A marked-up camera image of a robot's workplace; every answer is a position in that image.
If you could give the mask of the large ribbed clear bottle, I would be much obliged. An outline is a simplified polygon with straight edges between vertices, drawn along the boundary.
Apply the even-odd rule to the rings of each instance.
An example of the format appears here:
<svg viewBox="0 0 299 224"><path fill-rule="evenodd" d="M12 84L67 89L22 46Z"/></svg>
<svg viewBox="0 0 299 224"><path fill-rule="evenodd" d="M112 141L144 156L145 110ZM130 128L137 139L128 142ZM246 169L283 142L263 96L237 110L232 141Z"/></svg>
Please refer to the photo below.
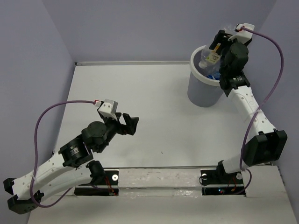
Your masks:
<svg viewBox="0 0 299 224"><path fill-rule="evenodd" d="M220 60L220 56L216 53L216 50L219 48L220 44L218 43L213 44L213 42L217 38L217 35L219 33L222 33L222 31L227 35L233 35L236 33L235 25L226 24L222 29L220 29L216 33L216 35L212 38L212 40L201 51L201 59L199 62L199 67L201 69L204 69L205 71L215 69L216 64Z"/></svg>

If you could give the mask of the blue label bottle white cap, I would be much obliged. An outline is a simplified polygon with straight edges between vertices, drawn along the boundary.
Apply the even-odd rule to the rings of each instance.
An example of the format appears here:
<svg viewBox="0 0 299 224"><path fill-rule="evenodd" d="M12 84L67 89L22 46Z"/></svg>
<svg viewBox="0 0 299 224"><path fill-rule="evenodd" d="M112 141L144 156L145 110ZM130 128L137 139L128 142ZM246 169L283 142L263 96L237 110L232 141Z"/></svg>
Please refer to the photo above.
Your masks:
<svg viewBox="0 0 299 224"><path fill-rule="evenodd" d="M207 78L219 81L219 79L220 79L220 73L218 71L216 71L216 72L208 75Z"/></svg>

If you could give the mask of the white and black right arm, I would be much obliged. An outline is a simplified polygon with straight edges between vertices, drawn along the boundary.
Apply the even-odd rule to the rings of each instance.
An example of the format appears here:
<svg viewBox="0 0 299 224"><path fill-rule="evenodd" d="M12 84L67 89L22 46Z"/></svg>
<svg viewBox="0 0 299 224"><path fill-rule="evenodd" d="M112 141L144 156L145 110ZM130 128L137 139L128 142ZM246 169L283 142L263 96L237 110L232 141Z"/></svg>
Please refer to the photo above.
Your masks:
<svg viewBox="0 0 299 224"><path fill-rule="evenodd" d="M261 109L272 94L258 104L243 72L249 59L248 45L255 32L246 24L239 24L235 30L234 35L220 30L209 47L221 57L220 87L248 126L240 154L217 165L215 178L221 183L249 167L277 161L287 141L286 132L278 130Z"/></svg>

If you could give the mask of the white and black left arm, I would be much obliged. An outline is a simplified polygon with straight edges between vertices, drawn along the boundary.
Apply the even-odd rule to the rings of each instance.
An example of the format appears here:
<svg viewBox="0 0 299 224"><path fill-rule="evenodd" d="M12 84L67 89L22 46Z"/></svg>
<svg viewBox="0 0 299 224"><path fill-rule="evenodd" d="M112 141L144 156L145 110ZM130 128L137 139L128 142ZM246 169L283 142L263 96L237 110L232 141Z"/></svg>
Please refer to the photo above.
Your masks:
<svg viewBox="0 0 299 224"><path fill-rule="evenodd" d="M134 135L138 117L116 113L116 118L102 116L81 134L65 144L48 161L20 178L7 178L4 189L12 195L8 208L17 214L36 209L46 198L81 184L100 185L107 175L93 153L102 153L116 134Z"/></svg>

